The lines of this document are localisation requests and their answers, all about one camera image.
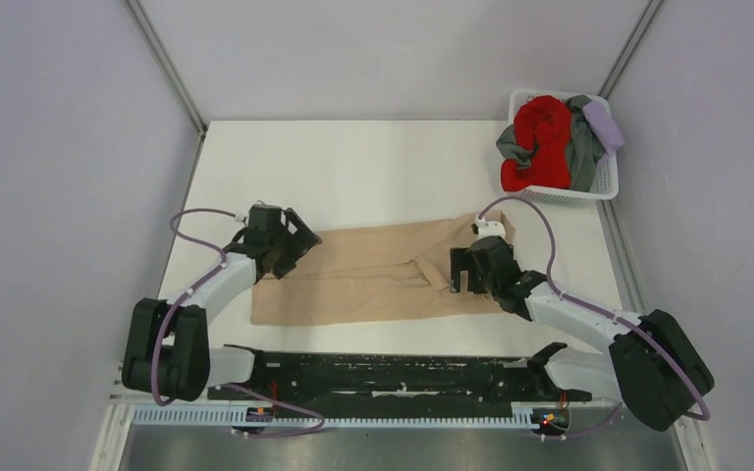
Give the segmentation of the beige t shirt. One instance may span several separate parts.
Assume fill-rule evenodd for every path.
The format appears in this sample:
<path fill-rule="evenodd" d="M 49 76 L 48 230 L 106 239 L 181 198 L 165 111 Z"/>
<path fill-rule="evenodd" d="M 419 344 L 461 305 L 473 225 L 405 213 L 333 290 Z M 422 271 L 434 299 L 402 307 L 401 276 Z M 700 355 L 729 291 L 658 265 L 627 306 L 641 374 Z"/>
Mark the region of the beige t shirt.
<path fill-rule="evenodd" d="M 254 325 L 313 327 L 495 313 L 488 295 L 450 290 L 450 251 L 476 240 L 472 213 L 324 231 L 283 279 L 253 289 Z"/>

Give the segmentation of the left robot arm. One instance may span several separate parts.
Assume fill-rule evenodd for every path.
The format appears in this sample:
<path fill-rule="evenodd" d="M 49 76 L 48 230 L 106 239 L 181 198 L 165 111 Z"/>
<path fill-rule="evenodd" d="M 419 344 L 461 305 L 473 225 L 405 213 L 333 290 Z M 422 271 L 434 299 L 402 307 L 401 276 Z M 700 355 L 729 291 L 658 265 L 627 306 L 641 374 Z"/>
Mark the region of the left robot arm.
<path fill-rule="evenodd" d="M 245 347 L 213 347 L 209 327 L 239 295 L 264 277 L 284 278 L 322 239 L 292 208 L 256 203 L 225 245 L 202 240 L 216 259 L 189 287 L 134 307 L 121 370 L 122 385 L 151 394 L 160 406 L 194 401 L 205 390 L 231 384 L 245 399 L 262 397 L 268 372 Z"/>

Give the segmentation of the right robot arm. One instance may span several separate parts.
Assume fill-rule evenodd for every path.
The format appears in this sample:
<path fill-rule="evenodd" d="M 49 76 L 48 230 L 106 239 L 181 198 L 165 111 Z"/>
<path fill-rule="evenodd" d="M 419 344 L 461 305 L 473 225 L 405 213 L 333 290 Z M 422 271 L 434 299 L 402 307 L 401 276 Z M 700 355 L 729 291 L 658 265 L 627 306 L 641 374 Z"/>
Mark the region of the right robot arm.
<path fill-rule="evenodd" d="M 552 400 L 579 391 L 622 403 L 642 424 L 663 432 L 681 417 L 706 420 L 703 398 L 715 378 L 670 313 L 614 311 L 576 297 L 549 274 L 519 267 L 513 247 L 485 236 L 450 251 L 450 290 L 489 295 L 506 313 L 576 338 L 591 352 L 552 342 L 527 366 L 530 392 Z"/>

